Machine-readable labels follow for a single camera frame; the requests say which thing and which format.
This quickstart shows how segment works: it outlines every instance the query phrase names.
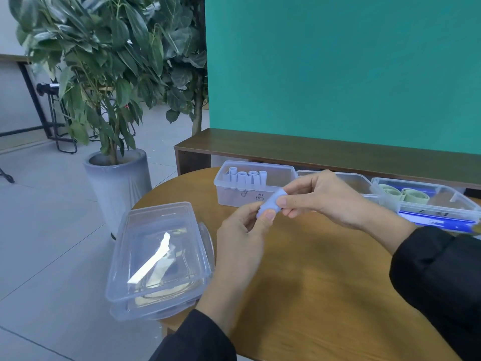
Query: plant pot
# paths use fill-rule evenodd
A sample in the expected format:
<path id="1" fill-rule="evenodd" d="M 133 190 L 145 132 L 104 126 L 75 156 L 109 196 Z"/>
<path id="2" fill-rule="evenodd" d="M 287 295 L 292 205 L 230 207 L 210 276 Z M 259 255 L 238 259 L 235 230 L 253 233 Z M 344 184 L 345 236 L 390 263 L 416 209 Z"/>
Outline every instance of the plant pot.
<path id="1" fill-rule="evenodd" d="M 109 157 L 96 152 L 84 162 L 88 179 L 113 237 L 117 237 L 124 213 L 152 190 L 145 151 L 125 151 L 123 157 L 117 151 L 117 158 L 120 164 L 109 165 Z"/>

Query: person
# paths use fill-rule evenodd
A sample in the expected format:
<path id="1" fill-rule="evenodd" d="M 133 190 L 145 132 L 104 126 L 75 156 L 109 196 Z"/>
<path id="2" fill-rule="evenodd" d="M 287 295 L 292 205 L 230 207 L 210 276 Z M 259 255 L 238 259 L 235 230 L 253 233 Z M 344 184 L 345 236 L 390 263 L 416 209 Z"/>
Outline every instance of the person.
<path id="1" fill-rule="evenodd" d="M 362 230 L 393 255 L 393 287 L 437 329 L 465 361 L 481 359 L 481 241 L 452 236 L 436 227 L 417 228 L 379 206 L 328 171 L 300 177 L 277 204 L 294 218 L 315 210 L 344 227 Z M 234 312 L 255 275 L 264 237 L 275 217 L 260 203 L 240 207 L 217 232 L 212 282 L 195 310 L 168 335 L 151 361 L 235 361 L 228 335 Z"/>

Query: green screen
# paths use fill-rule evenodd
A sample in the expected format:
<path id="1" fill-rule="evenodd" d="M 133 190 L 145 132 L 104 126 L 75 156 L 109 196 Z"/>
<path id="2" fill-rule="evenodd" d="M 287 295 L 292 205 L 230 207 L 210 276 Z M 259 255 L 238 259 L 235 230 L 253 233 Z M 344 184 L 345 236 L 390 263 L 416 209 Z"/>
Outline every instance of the green screen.
<path id="1" fill-rule="evenodd" d="M 214 128 L 481 153 L 481 0 L 206 0 Z"/>

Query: black sleeve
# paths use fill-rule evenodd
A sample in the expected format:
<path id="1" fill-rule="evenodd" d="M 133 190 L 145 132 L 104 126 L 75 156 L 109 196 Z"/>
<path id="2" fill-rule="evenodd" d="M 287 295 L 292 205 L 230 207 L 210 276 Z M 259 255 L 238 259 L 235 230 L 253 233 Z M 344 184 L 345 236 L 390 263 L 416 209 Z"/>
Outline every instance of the black sleeve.
<path id="1" fill-rule="evenodd" d="M 481 360 L 481 240 L 418 228 L 394 253 L 389 275 L 463 360 Z"/>
<path id="2" fill-rule="evenodd" d="M 193 310 L 149 361 L 236 361 L 234 345 L 208 316 Z"/>

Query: clear plastic box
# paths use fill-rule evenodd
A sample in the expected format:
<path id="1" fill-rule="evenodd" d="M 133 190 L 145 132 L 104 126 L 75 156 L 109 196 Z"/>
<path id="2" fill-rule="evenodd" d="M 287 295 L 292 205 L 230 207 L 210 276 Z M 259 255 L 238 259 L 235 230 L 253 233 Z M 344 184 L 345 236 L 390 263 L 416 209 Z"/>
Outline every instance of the clear plastic box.
<path id="1" fill-rule="evenodd" d="M 198 296 L 212 275 L 190 203 L 131 210 L 119 233 L 105 291 L 112 302 L 156 293 L 170 308 Z"/>
<path id="2" fill-rule="evenodd" d="M 224 181 L 224 174 L 229 168 L 237 167 L 237 172 L 266 171 L 268 173 L 266 185 L 241 184 Z M 292 166 L 282 164 L 225 161 L 220 168 L 214 185 L 217 187 L 217 200 L 220 205 L 243 206 L 254 201 L 265 201 L 279 188 L 296 179 L 296 171 Z"/>
<path id="3" fill-rule="evenodd" d="M 432 225 L 446 230 L 471 232 L 481 218 L 481 207 L 454 188 L 425 182 L 374 177 L 373 192 L 380 204 L 419 225 Z M 426 204 L 396 200 L 379 185 L 389 185 L 402 191 L 414 189 L 429 196 Z"/>
<path id="4" fill-rule="evenodd" d="M 320 171 L 308 171 L 299 170 L 297 171 L 298 177 L 310 175 L 312 173 L 318 173 Z M 358 193 L 363 195 L 366 199 L 379 204 L 379 195 L 372 189 L 372 183 L 365 178 L 363 175 L 357 173 L 347 173 L 347 172 L 335 172 L 336 176 L 351 186 Z"/>
<path id="5" fill-rule="evenodd" d="M 207 254 L 209 267 L 213 273 L 214 251 L 212 238 L 205 224 L 199 223 L 199 231 L 202 238 L 202 244 Z M 195 305 L 209 282 L 210 277 L 199 281 L 197 288 L 190 291 L 191 298 L 188 300 L 185 300 L 185 297 L 178 298 L 178 303 L 175 305 L 172 305 L 174 304 L 174 299 L 166 300 L 165 297 L 156 297 L 157 293 L 152 293 L 143 297 L 136 297 L 134 299 L 113 303 L 110 308 L 110 314 L 119 322 L 139 318 L 146 320 L 169 318 Z"/>

